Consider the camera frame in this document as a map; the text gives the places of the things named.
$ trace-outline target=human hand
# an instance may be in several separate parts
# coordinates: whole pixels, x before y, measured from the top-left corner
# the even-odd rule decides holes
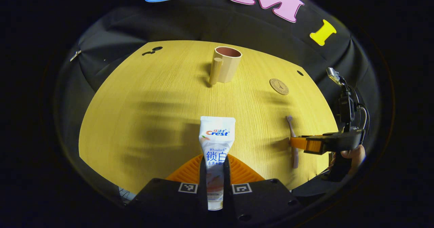
[[[356,173],[358,167],[363,162],[364,158],[366,157],[366,154],[364,152],[363,145],[357,146],[357,148],[353,150],[346,150],[341,152],[342,157],[346,159],[351,159],[351,169],[348,171],[348,174],[354,174]],[[336,153],[333,153],[333,159],[330,162],[330,166],[327,169],[331,169],[333,167],[333,164],[336,160]]]

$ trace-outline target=metal clip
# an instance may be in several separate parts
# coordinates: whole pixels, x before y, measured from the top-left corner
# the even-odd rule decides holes
[[[73,59],[76,58],[79,54],[81,54],[81,50],[76,51],[76,54],[70,59],[70,62],[73,61]]]

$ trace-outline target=toothpaste tube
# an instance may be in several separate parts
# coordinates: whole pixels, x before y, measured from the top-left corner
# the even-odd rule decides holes
[[[235,118],[200,117],[199,142],[206,165],[208,210],[223,208],[223,162],[235,140]]]

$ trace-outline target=black fabric backdrop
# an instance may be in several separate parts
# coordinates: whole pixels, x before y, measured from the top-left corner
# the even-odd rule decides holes
[[[78,154],[82,119],[95,92],[116,67],[132,52],[152,41],[197,40],[243,46],[293,62],[305,69],[336,115],[340,88],[326,73],[333,67],[358,92],[369,109],[371,122],[364,146],[374,146],[381,120],[381,93],[376,70],[356,37],[335,17],[310,0],[301,0],[296,23],[286,21],[255,5],[230,0],[170,0],[148,3],[131,0],[101,17],[78,39],[59,73],[56,87],[55,119],[65,151],[78,171],[94,186],[112,198],[118,196],[115,185],[93,171]],[[324,46],[309,34],[316,32],[322,20],[337,30]],[[81,50],[72,62],[75,51]],[[383,95],[390,97],[391,92]]]

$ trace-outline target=wooden table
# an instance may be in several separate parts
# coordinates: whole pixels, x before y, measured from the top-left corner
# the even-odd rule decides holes
[[[142,55],[157,46],[163,49]],[[232,82],[211,87],[216,46],[234,47],[243,58]],[[271,78],[282,80],[289,94],[278,94]],[[82,122],[79,153],[107,180],[137,194],[153,177],[166,178],[202,152],[200,116],[235,117],[229,154],[293,189],[323,171],[329,157],[300,152],[299,168],[293,169],[287,115],[293,116],[296,135],[338,130],[324,96],[302,67],[229,44],[150,42],[96,92]]]

